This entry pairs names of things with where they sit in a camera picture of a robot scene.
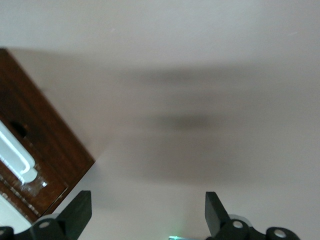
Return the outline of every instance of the led light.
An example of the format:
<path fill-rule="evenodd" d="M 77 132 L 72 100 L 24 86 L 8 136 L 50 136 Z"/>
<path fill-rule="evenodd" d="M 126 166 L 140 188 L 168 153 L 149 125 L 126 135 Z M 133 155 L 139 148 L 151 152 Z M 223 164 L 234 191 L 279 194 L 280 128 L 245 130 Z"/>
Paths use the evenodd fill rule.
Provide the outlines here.
<path fill-rule="evenodd" d="M 169 240 L 196 240 L 193 238 L 185 238 L 180 236 L 169 236 Z"/>
<path fill-rule="evenodd" d="M 30 183 L 37 177 L 34 158 L 2 121 L 0 121 L 0 160 L 22 184 Z"/>

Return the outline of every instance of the screw hole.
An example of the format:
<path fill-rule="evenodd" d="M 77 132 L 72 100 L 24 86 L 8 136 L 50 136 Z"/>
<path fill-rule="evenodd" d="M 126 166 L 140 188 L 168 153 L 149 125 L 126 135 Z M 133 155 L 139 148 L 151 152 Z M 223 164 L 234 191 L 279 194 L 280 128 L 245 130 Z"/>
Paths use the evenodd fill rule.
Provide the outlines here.
<path fill-rule="evenodd" d="M 11 126 L 17 131 L 17 133 L 21 136 L 21 137 L 25 137 L 28 133 L 27 131 L 27 125 L 23 125 L 17 121 L 12 121 L 11 122 Z"/>
<path fill-rule="evenodd" d="M 237 229 L 242 229 L 244 225 L 240 221 L 234 221 L 233 226 Z"/>
<path fill-rule="evenodd" d="M 50 225 L 50 222 L 44 221 L 39 225 L 39 228 L 44 229 Z"/>
<path fill-rule="evenodd" d="M 284 239 L 287 236 L 285 234 L 285 232 L 280 229 L 275 230 L 274 235 L 276 235 L 277 237 L 282 238 L 282 239 Z"/>

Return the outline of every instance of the white plastic handle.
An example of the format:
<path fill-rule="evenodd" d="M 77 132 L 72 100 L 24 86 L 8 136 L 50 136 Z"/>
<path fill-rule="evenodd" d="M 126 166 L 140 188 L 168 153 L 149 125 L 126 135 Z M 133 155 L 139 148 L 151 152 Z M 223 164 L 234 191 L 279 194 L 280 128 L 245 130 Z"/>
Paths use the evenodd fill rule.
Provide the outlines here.
<path fill-rule="evenodd" d="M 34 158 L 2 121 L 0 121 L 0 160 L 22 184 L 30 183 L 37 177 Z"/>

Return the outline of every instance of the brown wooden furniture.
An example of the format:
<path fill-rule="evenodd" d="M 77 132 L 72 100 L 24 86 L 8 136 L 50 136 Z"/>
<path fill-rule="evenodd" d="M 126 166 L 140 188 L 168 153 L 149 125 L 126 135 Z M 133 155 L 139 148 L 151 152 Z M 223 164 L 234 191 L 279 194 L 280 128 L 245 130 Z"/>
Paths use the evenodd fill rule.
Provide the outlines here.
<path fill-rule="evenodd" d="M 38 175 L 25 184 L 0 161 L 0 193 L 32 223 L 54 211 L 94 160 L 6 49 L 0 120 L 35 159 Z"/>

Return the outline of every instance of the black clamp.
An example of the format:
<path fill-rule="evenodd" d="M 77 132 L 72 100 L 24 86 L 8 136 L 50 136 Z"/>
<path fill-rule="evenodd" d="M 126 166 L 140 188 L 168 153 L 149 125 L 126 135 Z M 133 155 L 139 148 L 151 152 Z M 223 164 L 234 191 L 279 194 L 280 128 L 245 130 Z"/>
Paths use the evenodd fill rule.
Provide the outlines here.
<path fill-rule="evenodd" d="M 262 234 L 241 217 L 231 219 L 215 192 L 205 195 L 205 220 L 211 233 L 206 240 L 300 240 L 286 228 L 270 227 Z"/>
<path fill-rule="evenodd" d="M 77 240 L 91 215 L 91 192 L 81 191 L 56 218 L 48 215 L 18 234 L 12 227 L 0 227 L 0 240 Z"/>

